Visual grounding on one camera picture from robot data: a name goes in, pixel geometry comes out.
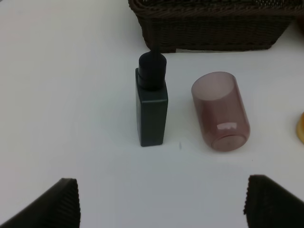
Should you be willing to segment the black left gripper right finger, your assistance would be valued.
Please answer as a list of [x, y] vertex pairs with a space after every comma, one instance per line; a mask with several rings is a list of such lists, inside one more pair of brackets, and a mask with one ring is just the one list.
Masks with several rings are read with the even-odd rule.
[[243, 213], [249, 228], [304, 226], [304, 202], [265, 175], [248, 178]]

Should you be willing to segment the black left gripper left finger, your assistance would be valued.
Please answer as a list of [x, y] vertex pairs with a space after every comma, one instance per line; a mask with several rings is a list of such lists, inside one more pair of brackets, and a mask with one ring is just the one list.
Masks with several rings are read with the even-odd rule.
[[2, 228], [78, 228], [81, 221], [78, 183], [61, 178]]

